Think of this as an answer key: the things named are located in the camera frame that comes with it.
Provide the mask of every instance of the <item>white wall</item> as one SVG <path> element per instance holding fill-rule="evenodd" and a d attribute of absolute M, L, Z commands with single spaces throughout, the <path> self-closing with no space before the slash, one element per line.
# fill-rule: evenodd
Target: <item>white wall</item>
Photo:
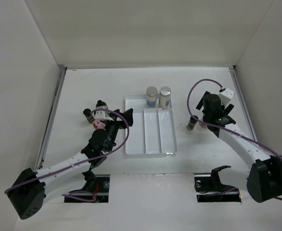
<path fill-rule="evenodd" d="M 57 63 L 235 65 L 273 0 L 26 0 Z"/>
<path fill-rule="evenodd" d="M 282 0 L 275 0 L 236 72 L 260 141 L 282 155 Z"/>
<path fill-rule="evenodd" d="M 33 164 L 58 72 L 24 0 L 0 0 L 0 231 L 14 228 L 3 192 Z"/>

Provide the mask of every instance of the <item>white table surface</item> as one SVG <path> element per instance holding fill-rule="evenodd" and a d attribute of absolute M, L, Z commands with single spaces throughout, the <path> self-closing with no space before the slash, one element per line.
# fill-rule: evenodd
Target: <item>white table surface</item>
<path fill-rule="evenodd" d="M 131 159 L 125 156 L 123 148 L 94 169 L 96 174 L 111 173 L 109 203 L 64 204 L 59 197 L 45 204 L 32 218 L 18 219 L 15 230 L 282 230 L 281 201 L 258 204 L 242 191 L 242 203 L 197 203 L 191 173 L 210 172 L 222 165 L 248 170 L 239 156 L 212 132 L 199 125 L 193 132 L 185 128 L 190 117 L 186 108 L 187 94 L 202 78 L 215 79 L 235 90 L 228 68 L 68 70 L 44 167 L 71 157 L 87 145 L 94 129 L 82 114 L 85 108 L 93 109 L 101 99 L 111 110 L 123 110 L 125 95 L 144 94 L 148 86 L 158 89 L 169 86 L 172 90 L 178 152 L 170 158 Z M 202 83 L 192 95 L 192 108 L 206 90 L 214 93 L 219 87 Z M 237 94 L 232 103 L 235 108 L 230 116 L 251 136 Z M 120 130 L 116 141 L 120 143 L 123 139 L 124 131 Z"/>
<path fill-rule="evenodd" d="M 130 69 L 85 69 L 68 70 L 50 135 L 44 167 L 65 160 L 83 149 L 94 131 L 83 115 L 85 108 L 94 109 L 97 100 L 107 103 L 109 109 L 124 110 L 124 97 L 144 94 L 148 86 L 169 86 L 172 90 L 172 108 L 178 151 L 175 157 L 127 158 L 124 148 L 108 156 L 107 160 L 94 169 L 95 174 L 110 173 L 196 173 L 210 172 L 222 165 L 246 169 L 243 160 L 212 132 L 196 126 L 193 132 L 186 129 L 190 115 L 186 98 L 191 87 L 202 78 L 212 78 L 223 86 L 235 90 L 228 68 L 209 67 L 166 67 Z M 191 97 L 195 109 L 206 90 L 218 92 L 214 83 L 201 83 Z M 230 113 L 248 135 L 249 127 L 240 106 L 238 94 Z M 120 130 L 116 142 L 124 140 Z"/>

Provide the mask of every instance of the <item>silver cap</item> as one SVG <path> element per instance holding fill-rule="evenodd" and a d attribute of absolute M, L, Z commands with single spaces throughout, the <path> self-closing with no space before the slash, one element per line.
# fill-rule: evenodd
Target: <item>silver cap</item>
<path fill-rule="evenodd" d="M 148 87 L 146 90 L 146 95 L 148 96 L 155 96 L 158 94 L 158 90 L 155 87 Z"/>
<path fill-rule="evenodd" d="M 169 87 L 162 87 L 160 89 L 160 95 L 168 96 L 171 94 L 171 89 Z"/>

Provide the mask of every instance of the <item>bottle label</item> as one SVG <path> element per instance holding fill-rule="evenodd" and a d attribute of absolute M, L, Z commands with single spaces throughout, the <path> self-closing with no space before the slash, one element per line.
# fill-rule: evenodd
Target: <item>bottle label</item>
<path fill-rule="evenodd" d="M 155 101 L 146 100 L 146 104 L 147 104 L 149 107 L 154 107 L 154 106 L 155 106 Z"/>
<path fill-rule="evenodd" d="M 167 107 L 169 106 L 169 104 L 170 104 L 170 100 L 167 100 L 167 102 L 165 102 L 165 106 Z"/>

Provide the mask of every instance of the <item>black mount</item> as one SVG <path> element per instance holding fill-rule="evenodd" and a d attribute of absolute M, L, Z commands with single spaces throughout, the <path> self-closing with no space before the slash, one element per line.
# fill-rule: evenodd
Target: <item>black mount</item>
<path fill-rule="evenodd" d="M 224 185 L 221 183 L 219 178 L 219 172 L 223 169 L 226 169 L 230 166 L 224 165 L 221 167 L 217 167 L 211 171 L 210 176 L 195 176 L 195 185 L 194 188 L 196 192 L 206 193 L 206 192 L 223 192 L 233 188 L 231 185 Z"/>

